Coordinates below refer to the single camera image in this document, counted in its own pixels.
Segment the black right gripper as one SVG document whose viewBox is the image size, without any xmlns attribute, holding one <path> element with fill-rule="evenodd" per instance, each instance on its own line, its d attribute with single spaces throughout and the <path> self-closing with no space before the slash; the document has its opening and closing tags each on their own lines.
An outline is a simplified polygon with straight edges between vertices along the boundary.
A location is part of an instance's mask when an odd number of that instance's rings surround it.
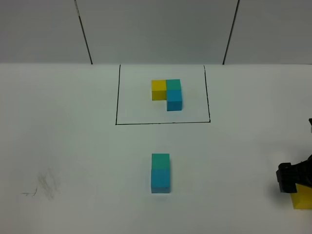
<svg viewBox="0 0 312 234">
<path fill-rule="evenodd" d="M 281 163 L 278 166 L 276 176 L 282 193 L 297 193 L 296 184 L 312 187 L 312 156 L 294 167 L 291 163 Z"/>
</svg>

